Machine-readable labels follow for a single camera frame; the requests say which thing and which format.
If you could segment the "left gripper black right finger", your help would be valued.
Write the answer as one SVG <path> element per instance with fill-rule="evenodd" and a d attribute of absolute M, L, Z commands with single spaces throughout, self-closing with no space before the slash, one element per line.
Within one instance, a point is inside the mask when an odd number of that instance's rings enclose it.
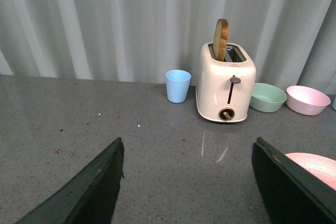
<path fill-rule="evenodd" d="M 335 190 L 261 137 L 251 162 L 271 223 L 335 223 Z"/>

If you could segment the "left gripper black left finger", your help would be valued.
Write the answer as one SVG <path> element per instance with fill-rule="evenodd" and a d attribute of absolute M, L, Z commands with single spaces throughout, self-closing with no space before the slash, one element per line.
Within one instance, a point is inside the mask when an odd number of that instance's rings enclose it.
<path fill-rule="evenodd" d="M 19 223 L 110 223 L 124 178 L 123 160 L 118 137 Z"/>

